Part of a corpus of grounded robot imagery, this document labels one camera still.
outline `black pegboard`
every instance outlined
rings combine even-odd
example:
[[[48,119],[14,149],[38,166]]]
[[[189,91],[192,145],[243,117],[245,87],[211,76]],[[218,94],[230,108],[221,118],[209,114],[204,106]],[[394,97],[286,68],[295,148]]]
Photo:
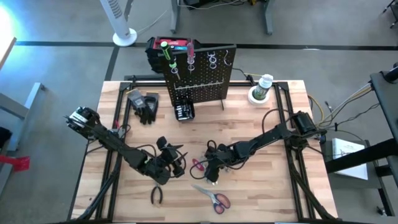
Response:
[[[225,99],[235,52],[236,45],[195,50],[195,63],[193,64],[195,69],[191,72],[188,69],[187,53],[174,53],[180,79],[171,72],[166,58],[159,55],[173,106],[177,100],[182,98],[189,98],[193,103]],[[213,54],[216,58],[214,69],[210,68],[209,61],[209,55]]]

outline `white bottle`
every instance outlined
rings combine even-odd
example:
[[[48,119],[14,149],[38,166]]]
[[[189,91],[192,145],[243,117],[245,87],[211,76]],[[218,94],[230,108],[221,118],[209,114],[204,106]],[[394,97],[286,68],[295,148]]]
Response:
[[[272,81],[274,81],[274,77],[272,75],[265,74],[257,85],[256,89],[253,91],[252,95],[256,100],[263,100],[266,98],[269,88],[272,86]]]

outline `tape roll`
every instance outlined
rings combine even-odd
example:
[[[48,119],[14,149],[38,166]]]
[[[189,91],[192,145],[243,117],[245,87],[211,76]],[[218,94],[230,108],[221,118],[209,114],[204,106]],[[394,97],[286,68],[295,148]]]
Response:
[[[254,106],[261,106],[261,105],[263,105],[265,102],[268,101],[268,99],[269,99],[269,92],[267,93],[266,97],[265,97],[263,100],[256,100],[256,99],[253,97],[253,91],[254,91],[255,89],[256,89],[256,86],[252,86],[252,88],[250,88],[250,90],[249,90],[249,94],[248,94],[249,102],[250,102],[252,105],[254,105]]]

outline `gray floor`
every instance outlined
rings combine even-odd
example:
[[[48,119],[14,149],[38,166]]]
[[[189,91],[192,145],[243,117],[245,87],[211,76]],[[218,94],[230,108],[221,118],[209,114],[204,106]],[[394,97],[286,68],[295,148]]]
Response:
[[[127,0],[119,1],[125,8]],[[208,11],[182,9],[177,36],[202,42],[235,44],[397,45],[398,27],[389,29],[391,12],[381,14],[389,0],[317,1],[278,0],[274,35],[264,34],[261,5],[223,6]],[[0,1],[12,16],[19,40],[109,42],[112,28],[97,0]],[[129,25],[149,25],[169,7],[169,1],[135,0]],[[170,14],[139,36],[139,42],[157,35],[170,36]],[[14,47],[0,71],[0,90],[23,102],[34,82],[47,90],[40,94],[33,120],[18,156],[30,156],[29,171],[12,174],[0,197],[0,223],[49,223],[67,217],[80,170],[85,141],[65,126],[63,115],[77,106],[96,108],[112,47]],[[234,67],[250,73],[270,73],[278,80],[305,80],[307,91],[321,104],[336,106],[369,80],[369,74],[388,70],[398,51],[254,50],[238,49]],[[120,49],[112,80],[125,75],[153,73],[142,48]],[[233,72],[234,80],[243,76]],[[376,102],[374,94],[347,106],[344,120]],[[0,125],[12,129],[14,120],[0,113]],[[341,128],[371,143],[391,136],[378,108]],[[354,140],[345,134],[330,136]],[[398,212],[398,190],[385,178]],[[377,190],[333,189],[340,218],[357,222],[397,223],[380,217]]]

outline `pink-handled scissors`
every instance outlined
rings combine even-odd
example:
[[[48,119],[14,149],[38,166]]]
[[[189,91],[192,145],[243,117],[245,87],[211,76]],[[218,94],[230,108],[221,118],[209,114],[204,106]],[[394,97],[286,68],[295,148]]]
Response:
[[[226,197],[225,195],[213,194],[209,190],[206,190],[196,184],[192,184],[192,187],[198,189],[200,192],[206,194],[207,196],[209,196],[211,198],[211,201],[213,202],[214,211],[217,214],[220,215],[225,211],[226,208],[231,207],[231,202],[229,201],[228,197]]]

